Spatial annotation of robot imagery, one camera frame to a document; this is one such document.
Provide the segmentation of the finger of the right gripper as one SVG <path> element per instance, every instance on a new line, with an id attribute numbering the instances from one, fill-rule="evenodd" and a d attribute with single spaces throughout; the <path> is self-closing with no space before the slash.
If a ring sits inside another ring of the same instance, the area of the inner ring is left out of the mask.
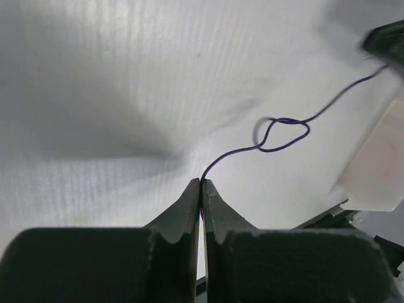
<path id="1" fill-rule="evenodd" d="M 403 72 L 403 28 L 404 21 L 396 21 L 371 30 L 361 44 L 361 49 L 397 73 Z"/>

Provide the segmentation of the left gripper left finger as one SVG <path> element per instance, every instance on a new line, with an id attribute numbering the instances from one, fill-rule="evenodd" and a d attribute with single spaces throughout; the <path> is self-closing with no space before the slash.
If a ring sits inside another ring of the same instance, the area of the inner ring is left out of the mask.
<path id="1" fill-rule="evenodd" d="M 199 180 L 144 227 L 34 228 L 1 258 L 2 302 L 194 302 Z"/>

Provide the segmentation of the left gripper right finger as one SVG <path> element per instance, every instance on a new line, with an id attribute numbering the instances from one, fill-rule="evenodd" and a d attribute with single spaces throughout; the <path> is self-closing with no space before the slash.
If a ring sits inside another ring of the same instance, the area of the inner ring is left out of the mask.
<path id="1" fill-rule="evenodd" d="M 355 229 L 261 230 L 201 184 L 209 302 L 398 302 L 377 243 Z"/>

